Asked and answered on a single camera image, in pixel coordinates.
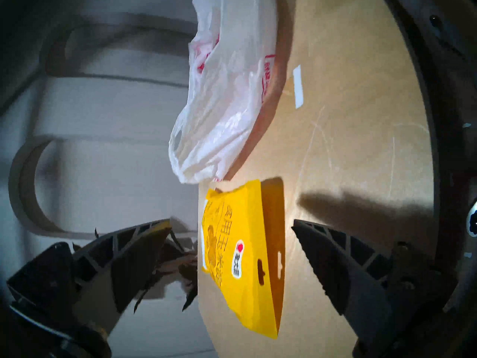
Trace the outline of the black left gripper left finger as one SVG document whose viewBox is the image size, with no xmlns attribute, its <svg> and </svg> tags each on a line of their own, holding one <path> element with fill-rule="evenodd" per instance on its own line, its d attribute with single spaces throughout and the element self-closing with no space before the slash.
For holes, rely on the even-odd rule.
<svg viewBox="0 0 477 358">
<path fill-rule="evenodd" d="M 169 219 L 56 242 L 7 280 L 27 357 L 111 357 L 108 337 L 152 276 Z"/>
</svg>

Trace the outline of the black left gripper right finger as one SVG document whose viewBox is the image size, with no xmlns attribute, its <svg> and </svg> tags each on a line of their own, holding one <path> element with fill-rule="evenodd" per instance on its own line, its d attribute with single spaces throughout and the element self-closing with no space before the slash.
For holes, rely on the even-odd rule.
<svg viewBox="0 0 477 358">
<path fill-rule="evenodd" d="M 353 357 L 417 357 L 431 344 L 455 274 L 406 241 L 385 256 L 322 224 L 295 219 L 292 230 L 325 295 L 357 336 Z"/>
</svg>

